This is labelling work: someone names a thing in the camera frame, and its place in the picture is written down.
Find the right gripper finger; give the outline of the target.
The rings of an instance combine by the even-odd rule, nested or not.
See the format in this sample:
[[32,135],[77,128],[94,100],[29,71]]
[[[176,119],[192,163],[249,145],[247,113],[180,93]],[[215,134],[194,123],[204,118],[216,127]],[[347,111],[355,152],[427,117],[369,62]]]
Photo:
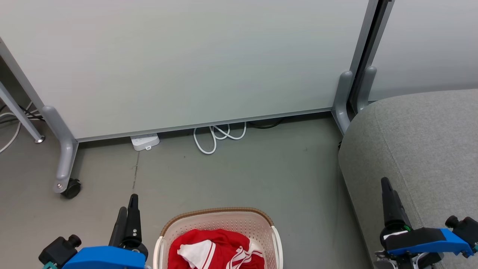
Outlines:
[[383,177],[381,179],[381,197],[384,212],[384,226],[386,228],[403,228],[406,225],[403,216],[403,206],[389,179]]

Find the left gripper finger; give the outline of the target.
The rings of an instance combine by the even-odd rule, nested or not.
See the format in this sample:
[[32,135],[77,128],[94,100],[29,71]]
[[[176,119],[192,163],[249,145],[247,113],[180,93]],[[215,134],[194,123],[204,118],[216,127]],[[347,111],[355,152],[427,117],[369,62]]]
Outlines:
[[142,243],[142,228],[139,210],[139,197],[132,194],[127,206],[127,221],[125,228],[125,245],[140,245]]
[[109,246],[120,247],[124,238],[127,223],[128,210],[126,207],[121,207],[118,211],[118,216],[113,226],[112,235],[109,241]]

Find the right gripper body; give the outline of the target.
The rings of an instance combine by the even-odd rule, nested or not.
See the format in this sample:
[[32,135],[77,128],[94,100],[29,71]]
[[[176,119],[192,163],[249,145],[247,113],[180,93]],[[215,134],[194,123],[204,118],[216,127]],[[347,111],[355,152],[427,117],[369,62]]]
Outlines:
[[385,227],[381,230],[380,243],[382,247],[384,247],[384,249],[387,249],[387,244],[385,240],[388,236],[396,235],[399,233],[407,233],[411,230],[411,226],[405,222],[387,222],[385,223]]

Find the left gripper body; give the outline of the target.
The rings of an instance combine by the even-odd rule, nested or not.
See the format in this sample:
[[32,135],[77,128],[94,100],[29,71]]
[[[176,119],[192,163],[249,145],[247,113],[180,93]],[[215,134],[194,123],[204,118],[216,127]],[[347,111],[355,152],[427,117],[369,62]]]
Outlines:
[[122,241],[119,244],[119,248],[126,249],[126,250],[133,251],[133,252],[137,252],[137,253],[141,253],[141,254],[145,255],[146,259],[148,259],[148,255],[149,255],[148,249],[140,241]]

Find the red white garment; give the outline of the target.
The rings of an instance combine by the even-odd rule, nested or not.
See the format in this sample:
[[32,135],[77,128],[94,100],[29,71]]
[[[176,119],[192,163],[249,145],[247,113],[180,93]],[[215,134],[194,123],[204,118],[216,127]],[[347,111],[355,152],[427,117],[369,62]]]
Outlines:
[[265,259],[243,234],[193,229],[171,244],[167,269],[265,269]]

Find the grey fabric sofa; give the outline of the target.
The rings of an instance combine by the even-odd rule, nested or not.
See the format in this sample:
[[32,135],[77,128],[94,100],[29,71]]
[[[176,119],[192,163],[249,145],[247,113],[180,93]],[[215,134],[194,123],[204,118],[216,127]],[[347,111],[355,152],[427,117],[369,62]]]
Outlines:
[[383,249],[383,177],[415,229],[444,228],[449,216],[478,221],[478,90],[374,102],[351,121],[338,160],[371,262]]

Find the black caster wheel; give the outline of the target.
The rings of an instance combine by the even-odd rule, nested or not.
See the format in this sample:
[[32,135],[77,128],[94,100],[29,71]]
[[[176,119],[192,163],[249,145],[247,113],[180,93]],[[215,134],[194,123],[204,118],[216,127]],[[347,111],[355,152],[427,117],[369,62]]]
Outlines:
[[78,196],[82,190],[82,184],[78,179],[69,179],[66,189],[61,193],[65,199],[73,199]]

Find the white power strip with sockets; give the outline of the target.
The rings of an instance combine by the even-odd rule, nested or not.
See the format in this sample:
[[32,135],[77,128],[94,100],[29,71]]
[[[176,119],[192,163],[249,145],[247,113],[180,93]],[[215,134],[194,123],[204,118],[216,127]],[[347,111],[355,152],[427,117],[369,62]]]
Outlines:
[[157,133],[149,133],[140,136],[130,136],[135,151],[151,150],[152,147],[160,143]]

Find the cream plastic laundry basket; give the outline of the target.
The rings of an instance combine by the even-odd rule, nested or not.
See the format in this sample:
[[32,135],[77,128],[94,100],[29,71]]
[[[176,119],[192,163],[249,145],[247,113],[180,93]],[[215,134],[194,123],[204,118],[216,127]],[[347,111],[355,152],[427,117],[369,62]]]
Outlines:
[[167,269],[167,256],[173,241],[182,234],[198,230],[224,229],[248,237],[263,252],[265,269],[283,269],[280,235],[273,220],[263,211],[250,207],[226,207],[192,211],[169,220],[150,254],[152,269]]

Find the grey partition leg with caster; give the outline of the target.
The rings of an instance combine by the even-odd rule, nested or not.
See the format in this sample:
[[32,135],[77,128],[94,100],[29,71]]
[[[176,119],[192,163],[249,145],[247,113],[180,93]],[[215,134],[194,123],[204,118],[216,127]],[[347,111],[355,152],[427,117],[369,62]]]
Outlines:
[[41,114],[60,143],[60,157],[53,190],[55,193],[61,194],[71,178],[70,175],[78,150],[78,141],[53,106],[43,106]]

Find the grey table leg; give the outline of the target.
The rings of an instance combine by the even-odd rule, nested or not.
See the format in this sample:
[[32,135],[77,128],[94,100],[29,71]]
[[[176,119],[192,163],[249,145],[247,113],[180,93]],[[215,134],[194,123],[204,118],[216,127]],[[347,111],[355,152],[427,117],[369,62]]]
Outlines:
[[10,95],[10,92],[7,91],[2,82],[0,82],[0,99],[5,102],[11,112],[17,117],[20,126],[24,126],[24,128],[29,132],[29,134],[34,138],[34,142],[42,143],[45,137],[39,134],[37,129],[33,126],[27,115],[24,113],[24,110],[22,110],[21,107],[17,104],[17,102],[15,102],[14,98],[12,97],[12,95]]

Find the narrow white partition panel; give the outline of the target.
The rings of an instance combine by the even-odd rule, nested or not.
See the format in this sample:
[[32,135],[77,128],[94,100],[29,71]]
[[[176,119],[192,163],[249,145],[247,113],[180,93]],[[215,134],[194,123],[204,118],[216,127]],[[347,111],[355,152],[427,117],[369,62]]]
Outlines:
[[478,89],[478,0],[395,0],[369,100]]

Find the large white partition panel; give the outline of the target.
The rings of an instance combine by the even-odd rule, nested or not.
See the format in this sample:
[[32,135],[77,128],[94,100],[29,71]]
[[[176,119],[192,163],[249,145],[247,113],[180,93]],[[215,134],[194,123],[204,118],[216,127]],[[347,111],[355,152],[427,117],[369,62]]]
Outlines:
[[0,0],[0,39],[77,140],[331,109],[369,0]]

